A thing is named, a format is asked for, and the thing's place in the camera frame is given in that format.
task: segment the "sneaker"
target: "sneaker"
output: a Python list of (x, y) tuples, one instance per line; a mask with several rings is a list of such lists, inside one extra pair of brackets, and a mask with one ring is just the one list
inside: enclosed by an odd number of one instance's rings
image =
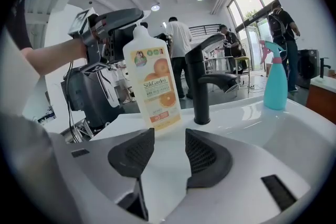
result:
[(123, 104), (127, 104), (127, 103), (129, 103), (129, 102), (131, 102), (131, 100), (130, 100), (129, 98), (126, 98), (125, 101), (123, 101), (122, 103), (123, 103)]
[(298, 92), (298, 91), (299, 91), (298, 88), (295, 87), (294, 90), (290, 90), (289, 92)]
[(193, 99), (193, 96), (190, 93), (187, 93), (186, 96), (187, 96), (187, 98), (189, 98), (191, 100)]

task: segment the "black faucet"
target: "black faucet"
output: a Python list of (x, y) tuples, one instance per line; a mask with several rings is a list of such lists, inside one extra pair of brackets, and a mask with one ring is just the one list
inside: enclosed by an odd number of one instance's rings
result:
[(331, 66), (325, 65), (324, 64), (324, 60), (325, 59), (329, 59), (328, 57), (324, 57), (320, 59), (320, 78), (323, 79), (323, 73), (324, 73), (324, 68), (328, 67), (329, 69), (331, 68)]
[(222, 34), (213, 35), (197, 45), (185, 55), (194, 102), (194, 121), (200, 125), (204, 125), (210, 122), (207, 83), (215, 84), (225, 92), (232, 91), (237, 87), (237, 77), (233, 74), (205, 73), (202, 50), (213, 43), (223, 40), (224, 38), (225, 36)]

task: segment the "black pants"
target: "black pants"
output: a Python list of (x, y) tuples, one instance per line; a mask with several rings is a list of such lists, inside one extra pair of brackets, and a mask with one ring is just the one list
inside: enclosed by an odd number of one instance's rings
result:
[(287, 40), (287, 51), (281, 52), (282, 64), (288, 78), (288, 91), (295, 90), (298, 76), (298, 46), (295, 41)]
[(180, 98), (184, 97), (184, 92), (183, 92), (182, 83), (181, 83), (182, 70), (184, 70), (185, 80), (188, 85), (188, 94), (191, 94), (189, 72), (188, 72), (187, 64), (185, 62), (185, 58), (184, 57), (172, 58), (172, 68), (173, 68), (178, 97)]

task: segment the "dish soap bottle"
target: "dish soap bottle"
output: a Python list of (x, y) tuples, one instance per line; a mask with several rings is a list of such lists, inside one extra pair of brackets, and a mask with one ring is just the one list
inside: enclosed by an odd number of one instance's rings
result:
[(147, 127), (153, 127), (159, 136), (182, 121), (168, 48), (141, 25), (136, 26), (133, 36), (123, 48), (129, 78)]
[(282, 110), (286, 106), (288, 92), (287, 77), (279, 52), (284, 51), (284, 49), (278, 44), (269, 41), (260, 40), (260, 44), (263, 45), (261, 63), (265, 61), (266, 56), (271, 51), (274, 54), (265, 88), (264, 105), (270, 109)]

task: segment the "orange illustration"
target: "orange illustration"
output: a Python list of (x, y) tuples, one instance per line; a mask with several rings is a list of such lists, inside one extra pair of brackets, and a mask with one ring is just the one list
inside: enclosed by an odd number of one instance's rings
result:
[(158, 74), (160, 77), (165, 74), (169, 73), (169, 67), (168, 62), (166, 59), (159, 59), (154, 64), (154, 71), (156, 74)]
[(150, 73), (145, 77), (145, 81), (149, 81), (149, 80), (152, 80), (152, 79), (158, 79), (158, 78), (159, 78), (159, 76), (157, 74)]
[(168, 92), (168, 93), (165, 93), (165, 94), (161, 95), (160, 98), (159, 98), (159, 102), (160, 102), (161, 106), (163, 106), (165, 108), (170, 108), (176, 102), (175, 93), (173, 91), (171, 91), (171, 92)]

